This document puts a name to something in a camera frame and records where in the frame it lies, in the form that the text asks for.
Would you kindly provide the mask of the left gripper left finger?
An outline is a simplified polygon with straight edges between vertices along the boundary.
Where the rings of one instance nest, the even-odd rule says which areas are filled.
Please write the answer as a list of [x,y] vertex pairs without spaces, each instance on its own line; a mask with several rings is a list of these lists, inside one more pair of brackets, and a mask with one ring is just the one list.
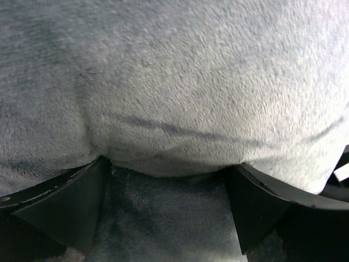
[[100,157],[36,186],[1,197],[1,256],[86,255],[104,201],[110,161]]

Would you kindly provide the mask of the zebra and grey pillowcase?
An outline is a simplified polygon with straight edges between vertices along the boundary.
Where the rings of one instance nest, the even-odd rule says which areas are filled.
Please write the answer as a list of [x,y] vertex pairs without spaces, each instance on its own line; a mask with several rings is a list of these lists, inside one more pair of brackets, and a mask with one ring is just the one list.
[[348,1],[1,1],[1,195],[113,164],[63,261],[246,261],[218,171],[318,194],[347,144]]

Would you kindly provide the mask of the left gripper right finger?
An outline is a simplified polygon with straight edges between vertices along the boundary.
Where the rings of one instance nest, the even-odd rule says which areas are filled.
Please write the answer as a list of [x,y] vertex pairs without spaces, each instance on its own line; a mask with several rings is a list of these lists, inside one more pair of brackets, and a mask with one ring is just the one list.
[[348,185],[333,175],[310,194],[242,164],[225,169],[225,186],[243,254],[272,233],[288,255],[348,254]]

